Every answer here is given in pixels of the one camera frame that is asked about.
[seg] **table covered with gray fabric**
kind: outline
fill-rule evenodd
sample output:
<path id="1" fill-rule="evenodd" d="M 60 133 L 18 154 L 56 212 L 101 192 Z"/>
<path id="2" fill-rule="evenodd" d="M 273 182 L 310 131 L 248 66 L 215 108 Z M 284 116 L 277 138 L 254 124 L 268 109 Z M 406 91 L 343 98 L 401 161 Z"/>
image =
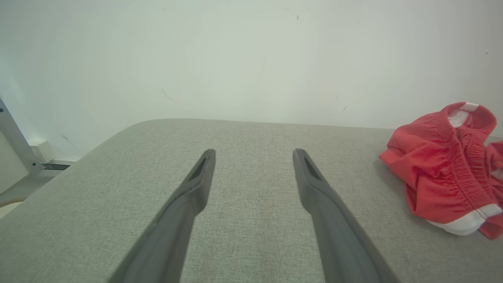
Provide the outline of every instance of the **table covered with gray fabric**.
<path id="1" fill-rule="evenodd" d="M 1 282 L 104 282 L 199 156 L 217 152 L 182 282 L 322 282 L 292 165 L 307 150 L 402 282 L 500 282 L 503 239 L 415 217 L 392 130 L 161 119 L 114 135 L 0 220 Z"/>

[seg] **white wall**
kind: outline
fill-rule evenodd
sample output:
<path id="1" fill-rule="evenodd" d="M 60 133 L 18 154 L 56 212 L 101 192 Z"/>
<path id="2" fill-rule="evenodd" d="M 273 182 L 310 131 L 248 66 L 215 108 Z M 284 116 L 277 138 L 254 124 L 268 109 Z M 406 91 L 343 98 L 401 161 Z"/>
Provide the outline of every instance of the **white wall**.
<path id="1" fill-rule="evenodd" d="M 502 29 L 501 0 L 2 0 L 0 99 L 67 159 L 157 118 L 503 121 Z"/>

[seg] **red garment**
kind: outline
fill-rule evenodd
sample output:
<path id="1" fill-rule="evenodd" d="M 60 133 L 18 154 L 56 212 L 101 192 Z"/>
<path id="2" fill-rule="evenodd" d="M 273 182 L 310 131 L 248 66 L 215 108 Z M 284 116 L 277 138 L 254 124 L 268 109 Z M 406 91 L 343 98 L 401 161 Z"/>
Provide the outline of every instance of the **red garment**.
<path id="1" fill-rule="evenodd" d="M 398 128 L 380 158 L 405 181 L 410 210 L 457 235 L 503 233 L 503 141 L 485 107 L 460 102 Z"/>

